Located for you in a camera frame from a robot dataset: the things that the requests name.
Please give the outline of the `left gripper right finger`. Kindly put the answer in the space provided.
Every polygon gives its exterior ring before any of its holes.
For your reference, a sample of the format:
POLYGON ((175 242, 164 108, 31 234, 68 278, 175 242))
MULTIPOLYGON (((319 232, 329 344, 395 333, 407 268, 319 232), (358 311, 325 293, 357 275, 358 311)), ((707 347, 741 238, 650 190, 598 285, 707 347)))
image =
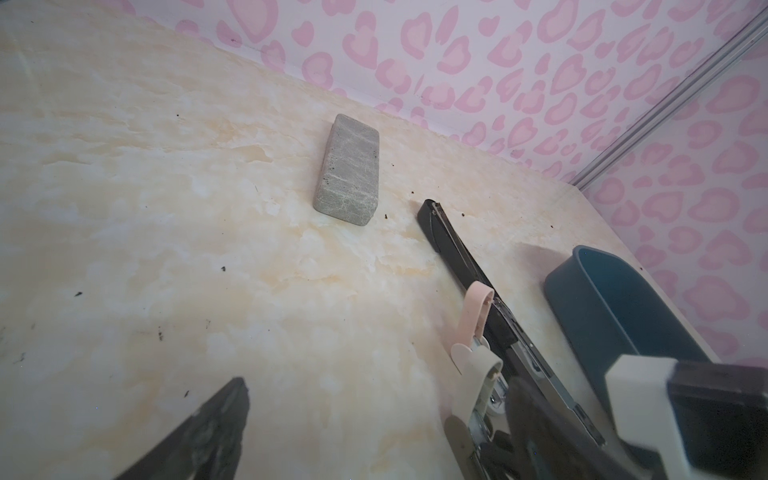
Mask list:
POLYGON ((519 479, 633 479, 565 419, 536 388, 517 377, 505 399, 513 470, 519 479))

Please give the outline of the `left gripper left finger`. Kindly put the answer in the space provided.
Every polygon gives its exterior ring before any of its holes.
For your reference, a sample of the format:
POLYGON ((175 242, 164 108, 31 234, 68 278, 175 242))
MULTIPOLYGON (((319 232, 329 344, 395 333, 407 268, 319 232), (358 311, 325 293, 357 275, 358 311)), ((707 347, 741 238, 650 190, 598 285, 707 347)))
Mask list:
POLYGON ((233 479, 241 458, 249 407, 244 379, 231 379, 118 477, 233 479))

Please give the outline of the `black stapler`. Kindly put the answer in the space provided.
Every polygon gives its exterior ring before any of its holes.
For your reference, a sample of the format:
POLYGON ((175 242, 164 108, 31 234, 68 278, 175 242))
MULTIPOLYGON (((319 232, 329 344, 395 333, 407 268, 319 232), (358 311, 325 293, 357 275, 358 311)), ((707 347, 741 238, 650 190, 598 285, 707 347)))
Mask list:
MULTIPOLYGON (((438 202, 426 199, 417 213, 417 222, 463 287, 468 288, 475 281, 487 287, 491 285, 438 202)), ((506 380, 519 377, 528 382, 566 419, 582 428, 596 445, 606 445, 602 433, 570 395, 498 294, 493 295, 481 333, 489 342, 490 350, 504 362, 502 375, 506 380)))

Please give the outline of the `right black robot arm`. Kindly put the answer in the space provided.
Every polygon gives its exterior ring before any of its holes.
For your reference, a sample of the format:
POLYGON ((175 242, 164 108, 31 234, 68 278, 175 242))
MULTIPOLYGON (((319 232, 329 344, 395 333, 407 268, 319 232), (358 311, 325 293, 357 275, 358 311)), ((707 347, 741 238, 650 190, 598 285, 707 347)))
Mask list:
POLYGON ((605 382, 619 438, 665 478, 766 478, 766 369, 623 355, 605 382))

